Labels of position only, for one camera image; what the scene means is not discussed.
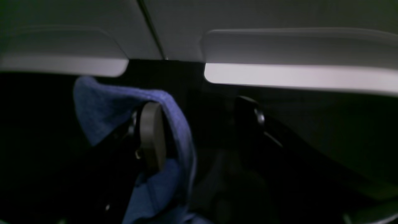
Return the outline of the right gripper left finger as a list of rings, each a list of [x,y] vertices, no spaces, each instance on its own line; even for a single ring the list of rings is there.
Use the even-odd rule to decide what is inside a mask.
[[[167,147],[162,106],[144,102],[100,144],[104,152],[90,175],[88,224],[121,224],[135,182],[165,164]]]

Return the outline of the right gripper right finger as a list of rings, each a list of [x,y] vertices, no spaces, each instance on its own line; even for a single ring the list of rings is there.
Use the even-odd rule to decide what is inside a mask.
[[[243,166],[268,183],[281,224],[397,223],[397,187],[328,158],[254,99],[235,98],[234,123]]]

